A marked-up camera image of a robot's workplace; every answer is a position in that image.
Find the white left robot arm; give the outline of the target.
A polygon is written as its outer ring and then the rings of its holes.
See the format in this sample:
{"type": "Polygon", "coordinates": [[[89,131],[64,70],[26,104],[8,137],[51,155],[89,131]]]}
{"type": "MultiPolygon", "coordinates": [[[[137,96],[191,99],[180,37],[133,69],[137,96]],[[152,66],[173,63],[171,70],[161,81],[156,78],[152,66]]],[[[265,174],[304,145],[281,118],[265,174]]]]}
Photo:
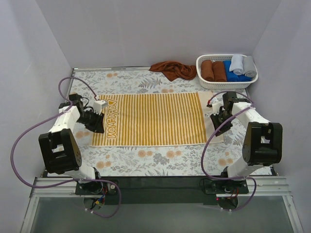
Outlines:
{"type": "Polygon", "coordinates": [[[105,100],[96,100],[92,107],[84,106],[83,97],[69,95],[69,101],[60,104],[59,113],[48,133],[38,138],[45,168],[49,174],[67,175],[86,183],[92,194],[103,190],[103,181],[98,179],[97,169],[83,162],[82,154],[73,135],[76,123],[83,124],[94,133],[104,133],[103,109],[108,106],[105,100]]]}

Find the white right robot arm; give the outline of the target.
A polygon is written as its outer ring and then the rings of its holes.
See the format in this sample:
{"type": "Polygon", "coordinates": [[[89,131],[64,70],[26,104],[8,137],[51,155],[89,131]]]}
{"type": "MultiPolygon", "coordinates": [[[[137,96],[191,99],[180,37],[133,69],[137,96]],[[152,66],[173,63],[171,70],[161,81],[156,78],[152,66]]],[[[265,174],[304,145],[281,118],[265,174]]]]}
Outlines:
{"type": "Polygon", "coordinates": [[[221,94],[222,102],[212,102],[216,95],[207,101],[207,107],[212,108],[210,118],[215,129],[209,141],[229,131],[234,119],[246,128],[242,156],[226,167],[218,178],[220,188],[231,193],[238,186],[237,180],[244,180],[256,170],[280,162],[283,127],[262,117],[246,95],[235,91],[222,91],[221,94]]]}

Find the yellow striped towel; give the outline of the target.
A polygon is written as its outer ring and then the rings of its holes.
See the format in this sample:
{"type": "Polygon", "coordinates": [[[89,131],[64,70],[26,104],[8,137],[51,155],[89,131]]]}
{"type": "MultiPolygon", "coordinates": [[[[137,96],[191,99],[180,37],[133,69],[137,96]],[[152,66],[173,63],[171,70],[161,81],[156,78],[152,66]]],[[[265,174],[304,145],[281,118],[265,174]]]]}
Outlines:
{"type": "Polygon", "coordinates": [[[104,133],[94,133],[94,147],[200,145],[214,132],[207,101],[213,93],[102,95],[104,133]]]}

